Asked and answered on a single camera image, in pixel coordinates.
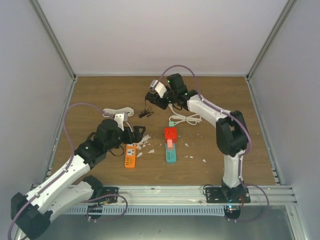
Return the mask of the orange power strip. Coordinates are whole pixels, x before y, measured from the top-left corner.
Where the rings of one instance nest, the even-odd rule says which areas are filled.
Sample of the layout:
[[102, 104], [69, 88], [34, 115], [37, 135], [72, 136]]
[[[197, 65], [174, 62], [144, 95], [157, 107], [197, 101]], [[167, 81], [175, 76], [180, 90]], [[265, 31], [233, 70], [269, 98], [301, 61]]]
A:
[[134, 168], [136, 165], [136, 155], [137, 155], [137, 144], [127, 144], [125, 148], [125, 168]]

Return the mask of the red cube socket adapter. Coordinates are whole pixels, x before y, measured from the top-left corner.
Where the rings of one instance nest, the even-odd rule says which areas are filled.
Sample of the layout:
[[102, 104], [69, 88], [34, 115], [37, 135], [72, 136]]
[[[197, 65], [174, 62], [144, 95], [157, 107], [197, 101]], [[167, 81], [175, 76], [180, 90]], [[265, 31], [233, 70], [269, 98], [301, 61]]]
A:
[[176, 127], [166, 127], [164, 129], [164, 138], [167, 142], [168, 140], [172, 140], [173, 143], [176, 143], [178, 140], [178, 133]]

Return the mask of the pink plug adapter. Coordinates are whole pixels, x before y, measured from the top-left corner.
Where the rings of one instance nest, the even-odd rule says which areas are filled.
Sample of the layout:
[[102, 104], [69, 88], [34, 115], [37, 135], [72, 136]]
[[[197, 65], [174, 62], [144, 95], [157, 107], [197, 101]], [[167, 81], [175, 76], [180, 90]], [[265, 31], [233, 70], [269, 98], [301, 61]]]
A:
[[173, 143], [173, 140], [172, 139], [167, 139], [166, 140], [166, 146], [167, 146], [167, 149], [169, 151], [172, 151], [174, 149], [174, 143]]

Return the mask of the teal power strip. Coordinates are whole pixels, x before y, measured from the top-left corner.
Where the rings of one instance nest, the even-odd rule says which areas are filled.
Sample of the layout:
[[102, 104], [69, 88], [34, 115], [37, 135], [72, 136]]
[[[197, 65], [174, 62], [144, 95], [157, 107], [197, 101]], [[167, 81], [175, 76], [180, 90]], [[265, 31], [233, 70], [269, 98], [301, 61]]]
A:
[[168, 164], [175, 164], [177, 162], [176, 144], [174, 143], [172, 148], [169, 149], [165, 144], [165, 159]]

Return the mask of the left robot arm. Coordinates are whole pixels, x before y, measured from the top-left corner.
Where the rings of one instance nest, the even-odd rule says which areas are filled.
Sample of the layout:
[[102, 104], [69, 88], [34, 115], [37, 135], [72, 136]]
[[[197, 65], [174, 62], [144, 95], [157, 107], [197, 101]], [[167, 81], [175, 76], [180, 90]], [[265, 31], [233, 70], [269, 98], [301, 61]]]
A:
[[93, 176], [72, 189], [69, 186], [103, 161], [108, 152], [123, 144], [139, 143], [145, 131], [144, 126], [124, 126], [121, 120], [104, 119], [59, 170], [28, 193], [18, 192], [11, 198], [10, 228], [16, 225], [25, 238], [35, 240], [68, 208], [101, 200], [103, 185]]

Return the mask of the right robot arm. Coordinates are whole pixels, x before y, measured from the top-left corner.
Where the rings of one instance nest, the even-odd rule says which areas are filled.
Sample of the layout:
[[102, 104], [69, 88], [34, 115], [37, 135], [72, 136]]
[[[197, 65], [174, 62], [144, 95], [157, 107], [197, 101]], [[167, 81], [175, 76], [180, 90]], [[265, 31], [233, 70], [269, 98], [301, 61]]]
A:
[[244, 184], [242, 177], [243, 156], [251, 144], [243, 114], [223, 109], [205, 99], [196, 90], [188, 90], [183, 78], [176, 73], [167, 77], [168, 86], [153, 80], [145, 99], [165, 110], [178, 107], [199, 115], [216, 130], [216, 144], [224, 155], [224, 174], [221, 190], [223, 200], [234, 202], [240, 195], [238, 186]]

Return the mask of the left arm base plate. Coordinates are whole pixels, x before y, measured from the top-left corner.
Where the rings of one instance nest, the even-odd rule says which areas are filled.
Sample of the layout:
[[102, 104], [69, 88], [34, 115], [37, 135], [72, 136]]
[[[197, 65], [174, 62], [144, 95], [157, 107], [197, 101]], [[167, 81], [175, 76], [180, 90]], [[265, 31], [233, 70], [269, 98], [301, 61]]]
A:
[[103, 186], [98, 190], [94, 190], [89, 200], [83, 201], [84, 203], [98, 203], [100, 205], [116, 203], [119, 193], [119, 188], [114, 186]]

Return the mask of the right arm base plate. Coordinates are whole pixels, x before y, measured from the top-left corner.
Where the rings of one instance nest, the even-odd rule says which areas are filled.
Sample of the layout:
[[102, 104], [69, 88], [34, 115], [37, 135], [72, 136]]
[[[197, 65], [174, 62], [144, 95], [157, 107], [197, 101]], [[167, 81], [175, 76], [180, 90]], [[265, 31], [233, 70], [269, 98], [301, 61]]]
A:
[[207, 184], [202, 188], [202, 193], [209, 204], [247, 204], [251, 202], [249, 190], [244, 189], [242, 185], [229, 188]]

